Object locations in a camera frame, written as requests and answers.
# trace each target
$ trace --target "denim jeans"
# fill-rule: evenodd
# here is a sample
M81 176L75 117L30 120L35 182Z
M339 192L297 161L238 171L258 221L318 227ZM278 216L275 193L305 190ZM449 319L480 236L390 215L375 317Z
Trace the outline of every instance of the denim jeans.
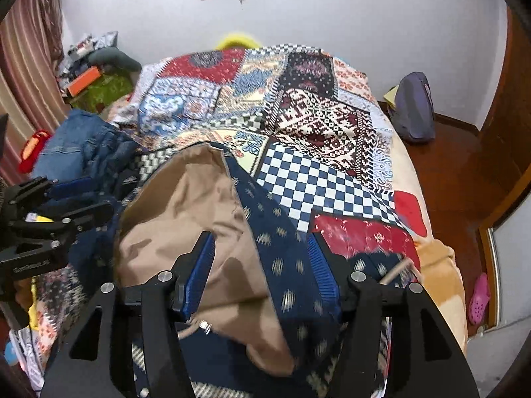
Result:
M110 193L138 146L99 116L73 109L39 154L31 176L59 182L89 176L95 190Z

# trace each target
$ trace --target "pink crocs shoe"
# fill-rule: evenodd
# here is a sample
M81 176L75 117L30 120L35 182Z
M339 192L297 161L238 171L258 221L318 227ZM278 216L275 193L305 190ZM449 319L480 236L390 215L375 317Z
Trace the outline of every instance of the pink crocs shoe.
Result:
M474 294L468 306L468 320L475 326L479 326L483 321L487 303L491 299L491 292L489 290L489 281L487 274L482 273L474 285Z

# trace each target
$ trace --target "orange box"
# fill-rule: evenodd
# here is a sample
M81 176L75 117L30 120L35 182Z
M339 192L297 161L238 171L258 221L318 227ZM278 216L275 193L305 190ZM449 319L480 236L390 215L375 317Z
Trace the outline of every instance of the orange box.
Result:
M75 80L70 82L67 86L67 90L72 97L76 97L80 92L92 84L96 79L98 79L102 74L96 66L91 67L85 73L78 76Z

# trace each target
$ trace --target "red patch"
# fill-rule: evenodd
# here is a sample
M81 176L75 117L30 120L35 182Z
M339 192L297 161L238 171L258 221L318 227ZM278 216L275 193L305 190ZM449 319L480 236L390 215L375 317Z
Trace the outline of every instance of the red patch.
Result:
M232 82L238 73L244 56L244 49L183 55L173 58L160 74L160 77L185 76L206 79L217 84L226 84Z
M311 232L320 231L330 250L347 259L357 253L397 253L409 257L420 271L415 243L409 233L373 220L312 212Z
M402 223L417 235L428 236L417 197L405 191L395 191L394 200L395 211Z

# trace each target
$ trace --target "yellow paper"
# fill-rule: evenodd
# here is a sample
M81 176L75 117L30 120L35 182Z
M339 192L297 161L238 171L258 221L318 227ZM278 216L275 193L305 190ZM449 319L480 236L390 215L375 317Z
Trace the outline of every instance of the yellow paper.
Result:
M225 51L227 49L233 49L234 47L243 49L253 49L260 47L260 44L253 38L246 36L245 34L233 33L226 36L216 47L219 51Z
M396 108L395 97L397 95L398 85L393 89L389 90L387 94L384 94L383 99L391 106L392 109Z

